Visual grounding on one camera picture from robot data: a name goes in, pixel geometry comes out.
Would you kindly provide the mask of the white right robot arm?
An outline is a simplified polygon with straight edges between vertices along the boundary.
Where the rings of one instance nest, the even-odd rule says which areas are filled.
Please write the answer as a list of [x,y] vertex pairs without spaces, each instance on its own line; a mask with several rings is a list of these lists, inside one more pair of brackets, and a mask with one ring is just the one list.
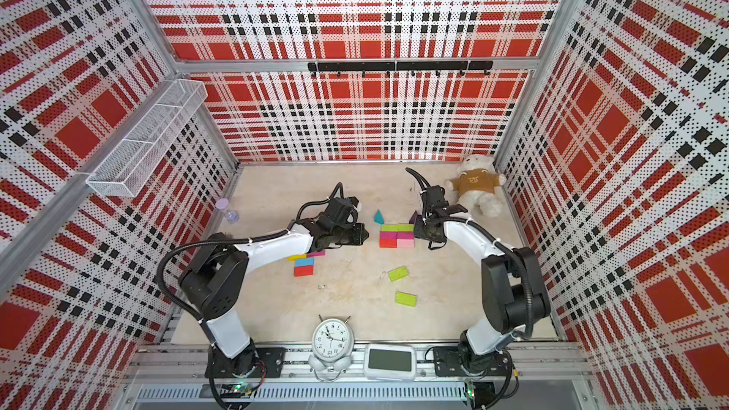
[[451,205],[442,186],[406,170],[420,188],[421,214],[414,237],[431,251],[456,244],[480,266],[484,316],[461,334],[459,361],[469,375],[482,375],[487,364],[514,341],[533,338],[535,324],[551,314],[551,300],[535,252],[514,248],[488,232],[459,204]]

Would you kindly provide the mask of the blue rectangular block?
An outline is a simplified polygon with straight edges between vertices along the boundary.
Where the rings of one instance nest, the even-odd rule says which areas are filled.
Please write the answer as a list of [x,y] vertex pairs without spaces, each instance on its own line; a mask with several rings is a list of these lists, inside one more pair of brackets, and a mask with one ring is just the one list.
[[295,262],[296,268],[301,267],[313,267],[314,266],[314,258],[313,257],[307,257],[307,258],[301,258],[297,259]]

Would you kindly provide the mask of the light green block top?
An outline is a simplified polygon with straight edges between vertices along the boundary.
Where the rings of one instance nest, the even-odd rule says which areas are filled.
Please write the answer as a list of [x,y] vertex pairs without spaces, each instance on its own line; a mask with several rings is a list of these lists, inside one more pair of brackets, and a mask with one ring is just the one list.
[[399,224],[383,224],[381,226],[381,231],[384,233],[398,233],[398,231],[400,231],[400,225]]
[[414,229],[415,229],[415,225],[412,223],[398,225],[399,233],[413,233]]

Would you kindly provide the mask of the red block front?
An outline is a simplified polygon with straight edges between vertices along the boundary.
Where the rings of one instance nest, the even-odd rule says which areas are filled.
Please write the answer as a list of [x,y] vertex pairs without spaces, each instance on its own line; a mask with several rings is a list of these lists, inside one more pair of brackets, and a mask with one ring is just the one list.
[[314,266],[300,266],[294,268],[294,274],[295,277],[304,277],[304,276],[311,276],[314,275]]

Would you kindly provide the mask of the pink block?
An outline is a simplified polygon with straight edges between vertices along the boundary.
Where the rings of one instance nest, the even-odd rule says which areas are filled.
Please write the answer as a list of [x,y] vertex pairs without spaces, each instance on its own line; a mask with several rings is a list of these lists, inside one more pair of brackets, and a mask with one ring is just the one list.
[[398,249],[414,249],[415,239],[414,238],[398,238],[397,239]]

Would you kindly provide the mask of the teal triangle block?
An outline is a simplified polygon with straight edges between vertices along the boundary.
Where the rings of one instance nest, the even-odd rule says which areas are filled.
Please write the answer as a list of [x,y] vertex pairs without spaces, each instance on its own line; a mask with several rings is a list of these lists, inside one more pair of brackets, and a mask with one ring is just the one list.
[[383,214],[382,214],[382,212],[381,212],[381,211],[377,211],[377,212],[375,213],[375,216],[374,216],[374,221],[375,221],[375,222],[376,222],[377,224],[379,224],[379,225],[383,225],[383,224],[385,224],[385,218],[383,217]]

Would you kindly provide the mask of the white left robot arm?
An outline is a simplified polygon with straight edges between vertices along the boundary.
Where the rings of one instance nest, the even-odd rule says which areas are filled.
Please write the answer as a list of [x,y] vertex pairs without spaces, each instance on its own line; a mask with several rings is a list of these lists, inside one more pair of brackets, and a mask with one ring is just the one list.
[[[302,205],[283,230],[248,238],[216,233],[161,258],[155,275],[159,290],[195,319],[208,340],[207,379],[246,376],[266,367],[235,309],[248,274],[294,255],[363,245],[369,233],[359,221],[361,209],[359,199],[347,197],[338,183],[327,199]],[[178,279],[180,298],[165,283],[165,269],[188,251],[195,254]]]

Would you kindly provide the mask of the magenta rectangular block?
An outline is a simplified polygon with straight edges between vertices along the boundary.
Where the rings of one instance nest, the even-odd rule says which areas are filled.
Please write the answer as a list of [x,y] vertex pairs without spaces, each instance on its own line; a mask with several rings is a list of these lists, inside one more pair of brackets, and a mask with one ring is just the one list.
[[312,258],[312,257],[325,256],[325,255],[326,255],[326,250],[323,250],[323,251],[319,251],[319,252],[310,252],[309,254],[307,254],[307,257]]

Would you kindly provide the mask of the light green block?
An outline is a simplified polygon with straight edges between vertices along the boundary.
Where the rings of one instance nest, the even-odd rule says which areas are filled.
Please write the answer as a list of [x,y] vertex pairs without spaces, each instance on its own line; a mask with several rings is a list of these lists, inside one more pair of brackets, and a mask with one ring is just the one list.
[[402,266],[390,271],[387,275],[390,282],[396,282],[408,277],[409,272],[407,267]]
[[414,229],[415,229],[415,225],[412,223],[398,225],[399,233],[413,233]]
[[418,298],[414,294],[406,292],[396,292],[395,301],[398,305],[414,308],[417,306]]
[[381,226],[381,231],[384,233],[398,233],[398,231],[400,231],[400,225],[399,224],[383,224]]

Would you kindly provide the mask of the red block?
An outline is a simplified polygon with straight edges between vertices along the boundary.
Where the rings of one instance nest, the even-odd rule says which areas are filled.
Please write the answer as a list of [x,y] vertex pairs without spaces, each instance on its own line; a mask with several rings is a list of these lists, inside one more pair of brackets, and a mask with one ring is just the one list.
[[380,239],[380,248],[381,249],[396,249],[397,247],[398,247],[398,239],[396,239],[396,238],[382,237]]
[[314,266],[300,266],[294,268],[294,274],[295,277],[304,277],[304,276],[311,276],[314,275]]

